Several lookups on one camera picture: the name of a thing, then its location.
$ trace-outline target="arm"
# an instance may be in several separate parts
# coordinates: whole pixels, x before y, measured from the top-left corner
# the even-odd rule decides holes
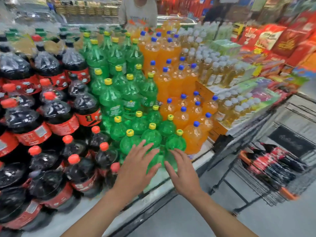
[[[134,197],[149,184],[161,164],[156,164],[146,174],[148,164],[159,149],[145,153],[153,146],[133,146],[121,166],[114,187],[83,217],[74,223],[61,237],[101,237],[113,219]]]
[[[176,190],[202,215],[217,237],[257,236],[202,191],[197,173],[183,151],[178,149],[170,151],[178,164],[176,174],[171,165],[165,161],[165,167],[172,183]]]

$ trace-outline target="white shirt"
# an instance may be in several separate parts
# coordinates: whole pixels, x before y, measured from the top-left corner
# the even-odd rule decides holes
[[[147,0],[142,7],[136,6],[134,0],[122,0],[118,11],[118,22],[123,25],[133,20],[135,23],[144,21],[146,26],[157,26],[157,4],[156,0]]]

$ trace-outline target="juice bottle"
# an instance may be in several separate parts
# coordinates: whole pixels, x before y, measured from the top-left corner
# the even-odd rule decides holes
[[[212,59],[211,58],[206,58],[204,63],[202,65],[200,65],[200,68],[199,68],[199,80],[200,82],[203,84],[203,85],[206,85],[207,84],[207,70],[211,67],[211,62],[212,62]]]
[[[123,112],[123,100],[121,93],[113,87],[112,79],[104,80],[105,88],[100,96],[101,110],[104,116],[120,116]]]
[[[145,72],[145,77],[146,78],[148,78],[148,73],[153,73],[154,76],[155,75],[159,75],[159,71],[156,68],[156,61],[151,61],[149,68],[147,68],[146,70],[144,69],[144,72]]]
[[[202,115],[202,107],[199,101],[195,102],[195,106],[188,107],[189,124],[193,124],[200,115]]]
[[[145,83],[146,77],[142,72],[142,64],[135,65],[135,71],[133,72],[134,82],[136,83],[137,87],[140,89],[143,84]]]
[[[188,98],[188,107],[195,106],[197,101],[201,102],[201,96],[198,91],[194,91],[193,95]]]
[[[157,100],[158,88],[153,78],[154,74],[149,72],[148,79],[145,80],[139,91],[142,96],[142,107],[146,113],[152,109],[152,106],[156,104]]]
[[[189,95],[196,89],[195,82],[198,80],[198,70],[196,63],[192,63],[190,69],[187,70],[185,79],[183,81],[182,90]]]
[[[104,78],[109,77],[109,65],[106,60],[106,56],[104,56],[103,51],[98,46],[98,41],[95,39],[91,40],[91,50],[86,54],[87,63],[89,66],[89,73],[91,75],[91,79],[95,78],[94,70],[101,69]]]
[[[100,49],[103,51],[103,55],[107,56],[112,47],[111,34],[108,31],[104,32],[103,43],[100,45]]]
[[[182,93],[182,86],[185,79],[185,73],[183,71],[184,66],[179,65],[179,68],[171,76],[171,81],[169,84],[169,94],[173,97],[178,97]]]
[[[134,82],[133,74],[127,74],[127,84],[123,87],[121,94],[124,103],[124,114],[126,119],[133,119],[135,112],[140,108],[141,96]]]
[[[116,74],[115,67],[121,66],[123,74],[126,73],[126,60],[125,55],[120,49],[119,39],[117,37],[112,37],[112,47],[109,50],[107,59],[109,62],[109,72],[110,75],[114,76]]]
[[[132,128],[135,135],[141,136],[144,131],[148,129],[148,121],[143,117],[143,113],[141,111],[137,111],[135,116],[136,118],[133,120]]]
[[[162,115],[163,121],[168,119],[168,115],[173,115],[175,112],[175,106],[171,102],[172,102],[172,99],[168,98],[167,103],[163,104],[160,107],[160,114]]]
[[[235,106],[233,111],[230,112],[229,115],[225,116],[225,118],[222,121],[223,126],[227,128],[231,128],[232,126],[239,123],[239,118],[241,117],[241,112],[243,111],[243,108],[240,105]]]
[[[225,100],[223,105],[218,106],[218,111],[216,113],[216,119],[218,121],[222,121],[224,117],[229,113],[229,110],[232,106],[232,102],[230,100]]]
[[[173,122],[177,129],[184,129],[188,125],[190,116],[186,110],[186,107],[183,106],[179,111],[174,113]]]
[[[188,102],[186,100],[186,94],[181,94],[180,96],[180,100],[177,101],[177,104],[176,104],[176,109],[175,111],[180,111],[181,110],[181,107],[187,107],[188,106]]]
[[[198,153],[201,149],[199,144],[200,139],[202,138],[202,131],[199,128],[200,123],[195,121],[193,125],[188,125],[183,130],[183,138],[186,142],[185,153],[190,159],[193,159],[194,154]]]
[[[202,137],[200,139],[200,145],[202,145],[209,136],[209,131],[213,128],[211,113],[207,112],[205,115],[201,115],[198,118],[198,122],[200,123],[200,129],[202,131]]]
[[[149,123],[155,123],[158,128],[162,122],[162,115],[159,112],[159,106],[153,105],[153,109],[148,113],[147,120]]]
[[[218,104],[217,104],[217,96],[213,96],[211,100],[203,103],[203,114],[205,115],[206,113],[210,113],[214,115],[217,112],[218,109]]]
[[[224,67],[226,66],[226,62],[219,62],[219,67],[217,68],[218,74],[213,85],[219,85],[224,75]]]
[[[151,42],[145,46],[145,49],[143,51],[145,73],[151,72],[149,70],[150,69],[149,65],[151,64],[151,61],[158,60],[158,54],[159,54],[160,47],[156,41],[157,41],[157,38],[152,37]]]
[[[133,44],[129,51],[126,52],[126,73],[133,74],[136,70],[136,65],[140,64],[141,67],[144,64],[144,55],[138,47],[138,39],[132,40]]]
[[[116,66],[115,70],[116,75],[114,75],[112,78],[112,84],[118,91],[122,91],[123,87],[127,85],[127,79],[123,74],[121,66]]]
[[[185,151],[186,149],[186,142],[183,138],[183,130],[178,129],[176,134],[173,134],[168,137],[166,142],[166,150],[167,153],[165,154],[165,160],[169,162],[169,164],[175,169],[178,169],[177,162],[174,159],[173,154],[169,150],[174,150],[175,148]]]
[[[219,71],[219,63],[213,62],[212,66],[206,72],[206,86],[210,87],[214,84]]]
[[[159,132],[162,136],[161,145],[164,146],[168,137],[176,132],[176,125],[173,123],[173,115],[168,115],[168,119],[160,124]]]

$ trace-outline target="person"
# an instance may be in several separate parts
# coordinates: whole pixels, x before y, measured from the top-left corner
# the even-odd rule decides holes
[[[143,140],[133,146],[121,166],[116,182],[104,197],[61,237],[101,237],[120,211],[149,184],[161,164],[153,166],[146,174],[148,164],[159,153],[146,146]],[[165,167],[176,190],[202,215],[217,237],[256,237],[251,230],[216,204],[199,184],[199,178],[188,156],[178,149],[171,150],[178,164],[178,173],[165,161]]]
[[[118,10],[118,22],[122,26],[132,20],[154,28],[157,26],[157,16],[156,0],[122,0]]]

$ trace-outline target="plastic bottle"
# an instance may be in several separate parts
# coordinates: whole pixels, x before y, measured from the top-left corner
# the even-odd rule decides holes
[[[94,80],[96,78],[96,69],[101,69],[103,77],[108,78],[109,65],[107,63],[106,56],[103,54],[103,51],[99,48],[97,40],[92,39],[91,44],[91,50],[87,53],[86,57],[91,79]]]
[[[109,117],[121,115],[123,112],[123,100],[121,93],[112,85],[112,79],[104,80],[104,93],[100,96],[102,113]]]
[[[198,70],[196,68],[196,63],[192,63],[183,81],[182,92],[184,92],[187,95],[193,93],[196,89],[195,82],[197,80],[198,80]]]
[[[132,128],[135,135],[141,136],[148,128],[148,121],[143,117],[143,113],[141,111],[137,111],[135,116],[136,118],[132,122]]]
[[[64,159],[53,150],[42,151],[41,147],[36,145],[29,148],[28,152],[32,156],[29,166],[32,171],[65,170]]]
[[[100,127],[97,125],[91,128],[91,137],[89,139],[89,149],[94,151],[94,154],[98,152],[101,143],[111,143],[110,137],[101,132]]]
[[[141,102],[146,113],[148,113],[154,104],[156,104],[158,88],[153,80],[154,74],[148,73],[148,78],[140,88]]]
[[[72,211],[81,199],[62,171],[33,172],[28,189],[39,203],[63,213]]]
[[[87,159],[92,159],[93,155],[91,151],[88,149],[85,141],[82,140],[74,140],[71,135],[66,135],[63,137],[63,142],[65,144],[64,149],[61,152],[61,155],[68,159],[69,156],[73,154],[78,154]]]
[[[121,91],[122,99],[124,102],[124,117],[133,119],[135,112],[140,108],[141,96],[139,89],[134,82],[134,76],[127,74],[127,84]]]
[[[226,100],[223,105],[220,105],[218,107],[218,111],[216,113],[215,118],[218,121],[222,121],[224,117],[229,113],[231,106],[232,106],[232,102],[230,100]]]
[[[201,96],[198,91],[194,91],[193,95],[188,97],[188,107],[195,106],[197,101],[201,102]]]
[[[116,74],[115,67],[121,66],[123,74],[126,73],[126,60],[125,55],[119,47],[119,39],[117,37],[112,37],[112,47],[108,52],[108,62],[110,75],[114,76]]]
[[[173,115],[168,115],[168,119],[160,124],[159,132],[162,136],[161,145],[164,146],[167,138],[176,132],[176,125],[173,123]]]
[[[175,112],[175,106],[172,104],[172,99],[168,98],[167,103],[163,104],[160,107],[160,114],[162,116],[162,120],[165,121],[168,119],[168,115],[173,115]]]
[[[3,85],[3,90],[8,93],[9,98],[14,98],[19,106],[34,108],[35,100],[32,96],[26,95],[24,92],[16,89],[15,84],[8,83]]]
[[[122,71],[121,66],[116,66],[115,71],[116,75],[114,75],[112,78],[112,84],[118,91],[121,92],[127,86],[127,79]]]
[[[138,39],[133,39],[132,47],[126,52],[126,73],[134,74],[136,71],[136,65],[144,64],[144,55],[138,47]]]
[[[108,31],[105,31],[103,43],[100,46],[101,50],[103,51],[104,56],[107,56],[109,54],[111,47],[112,47],[111,34]]]
[[[147,120],[149,123],[155,123],[157,128],[159,127],[162,122],[162,115],[159,112],[159,106],[153,105],[152,111],[150,111],[147,115]]]
[[[53,215],[33,200],[23,187],[2,190],[0,209],[1,225],[14,230],[36,231],[49,225],[53,218]]]
[[[99,103],[93,95],[86,92],[84,85],[78,86],[78,94],[74,100],[73,108],[85,133],[90,134],[91,127],[101,122],[102,114]]]
[[[180,96],[180,100],[177,101],[177,104],[175,106],[175,111],[180,111],[182,107],[187,107],[188,106],[188,102],[186,99],[186,94],[181,94]]]
[[[0,45],[0,71],[7,83],[13,83],[27,95],[38,99],[40,82],[30,64],[10,51],[8,46]]]
[[[169,96],[169,85],[171,81],[169,73],[168,68],[164,67],[161,75],[154,75],[154,81],[158,88],[157,101],[160,105],[166,103]]]
[[[74,44],[72,41],[66,41],[66,47],[67,49],[63,56],[63,66],[68,81],[70,81],[70,74],[76,74],[82,83],[89,83],[90,74],[85,58],[74,49]]]
[[[212,59],[208,57],[205,59],[204,63],[200,65],[199,80],[203,85],[206,85],[208,82],[207,71],[211,67],[211,62],[212,62]]]
[[[169,84],[169,94],[173,97],[178,97],[182,93],[183,82],[185,79],[185,72],[183,71],[184,66],[179,65],[179,68],[171,76]]]
[[[128,155],[130,150],[132,149],[133,145],[139,145],[141,139],[134,135],[134,131],[132,129],[128,129],[126,131],[126,136],[121,140],[120,143],[120,150],[123,154]]]
[[[107,142],[101,143],[100,149],[95,156],[95,162],[99,174],[106,178],[109,171],[111,171],[111,165],[117,161],[118,151],[112,146],[109,146]]]
[[[105,84],[104,84],[104,79],[105,77],[103,76],[103,72],[101,69],[94,69],[94,77],[93,80],[91,81],[90,85],[90,91],[94,95],[94,97],[97,99],[99,102],[100,95],[102,95]],[[76,86],[76,96],[78,94],[78,86],[81,86],[81,84]]]
[[[174,150],[176,148],[181,151],[185,151],[186,142],[182,135],[183,130],[177,129],[176,133],[169,136],[166,142],[167,153],[165,154],[165,160],[168,161],[175,170],[177,170],[178,165],[173,154],[169,150]]]
[[[217,110],[218,110],[218,104],[217,104],[217,96],[213,96],[211,100],[203,103],[203,115],[205,115],[206,113],[210,113],[212,115],[214,115]]]
[[[110,137],[113,140],[112,145],[116,148],[119,148],[120,142],[123,137],[126,135],[127,127],[124,122],[122,122],[121,116],[114,117],[114,125],[110,130]]]
[[[195,106],[189,106],[187,108],[189,114],[189,125],[192,125],[192,123],[194,123],[199,118],[199,116],[202,115],[202,107],[200,105],[201,102],[196,101]]]
[[[200,123],[195,121],[193,125],[188,125],[183,131],[183,138],[186,142],[185,153],[192,160],[194,154],[201,149],[200,139],[202,138],[202,131],[199,128]]]
[[[66,175],[75,190],[83,196],[94,198],[102,191],[102,182],[92,160],[73,154],[68,158]]]

